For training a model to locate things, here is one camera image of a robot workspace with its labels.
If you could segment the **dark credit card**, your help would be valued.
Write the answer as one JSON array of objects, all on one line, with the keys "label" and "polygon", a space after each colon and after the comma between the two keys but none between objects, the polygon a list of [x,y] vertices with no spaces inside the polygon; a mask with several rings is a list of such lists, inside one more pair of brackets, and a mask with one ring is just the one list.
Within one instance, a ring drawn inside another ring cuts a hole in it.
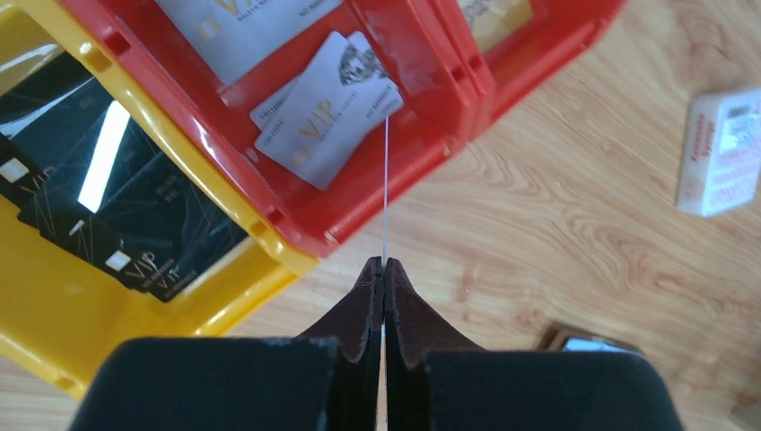
[{"label": "dark credit card", "polygon": [[13,222],[134,289],[121,273],[132,260],[127,246],[96,213],[157,153],[113,99],[55,167],[40,168],[15,148],[1,151],[1,195]]},{"label": "dark credit card", "polygon": [[97,78],[61,54],[1,96],[1,151],[55,167],[112,102]]},{"label": "dark credit card", "polygon": [[171,301],[248,238],[175,163],[157,154],[96,213],[132,258],[127,285]]}]

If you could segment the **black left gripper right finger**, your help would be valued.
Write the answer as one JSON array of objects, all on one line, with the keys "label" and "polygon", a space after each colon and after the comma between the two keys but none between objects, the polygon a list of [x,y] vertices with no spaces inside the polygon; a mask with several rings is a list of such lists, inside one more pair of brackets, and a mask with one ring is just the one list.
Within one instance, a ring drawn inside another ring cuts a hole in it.
[{"label": "black left gripper right finger", "polygon": [[384,269],[392,430],[679,430],[663,380],[633,353],[493,351]]}]

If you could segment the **silver VIP card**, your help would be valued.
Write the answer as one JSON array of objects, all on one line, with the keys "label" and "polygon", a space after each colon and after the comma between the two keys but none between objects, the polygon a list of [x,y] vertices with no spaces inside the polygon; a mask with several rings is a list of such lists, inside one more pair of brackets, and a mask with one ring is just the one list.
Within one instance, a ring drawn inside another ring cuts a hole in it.
[{"label": "silver VIP card", "polygon": [[389,116],[384,119],[384,152],[383,152],[383,199],[382,199],[382,251],[381,265],[386,268],[388,262],[389,243]]},{"label": "silver VIP card", "polygon": [[366,136],[403,105],[365,35],[333,31],[268,117],[254,147],[325,190]]},{"label": "silver VIP card", "polygon": [[[387,78],[388,74],[377,58],[369,41],[361,31],[355,31],[347,38],[352,45],[342,58],[341,79],[350,84],[360,83],[370,78]],[[289,93],[298,83],[300,75],[282,86],[261,102],[250,114],[253,123],[263,130],[280,109]]]}]

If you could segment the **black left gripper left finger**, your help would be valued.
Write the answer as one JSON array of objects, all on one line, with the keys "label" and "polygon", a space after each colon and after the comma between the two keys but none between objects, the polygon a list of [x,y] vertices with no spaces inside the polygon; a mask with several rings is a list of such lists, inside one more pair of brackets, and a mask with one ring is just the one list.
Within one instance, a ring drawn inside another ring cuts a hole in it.
[{"label": "black left gripper left finger", "polygon": [[130,339],[98,370],[73,430],[373,430],[383,266],[302,334]]}]

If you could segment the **brown leather card holder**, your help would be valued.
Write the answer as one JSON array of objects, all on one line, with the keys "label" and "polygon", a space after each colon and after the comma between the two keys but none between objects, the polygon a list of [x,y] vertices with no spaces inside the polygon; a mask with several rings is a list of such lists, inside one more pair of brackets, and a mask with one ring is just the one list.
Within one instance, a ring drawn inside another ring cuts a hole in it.
[{"label": "brown leather card holder", "polygon": [[536,350],[541,351],[603,351],[643,356],[643,351],[630,343],[607,338],[573,326],[554,324],[547,329]]}]

